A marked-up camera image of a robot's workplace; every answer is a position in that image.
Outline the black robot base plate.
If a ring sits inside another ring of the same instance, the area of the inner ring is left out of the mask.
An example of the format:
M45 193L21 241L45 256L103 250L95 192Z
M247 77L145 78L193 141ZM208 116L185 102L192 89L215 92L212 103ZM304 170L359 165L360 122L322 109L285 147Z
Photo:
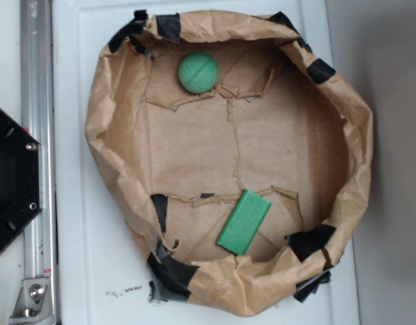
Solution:
M42 210L40 149L0 109L0 255Z

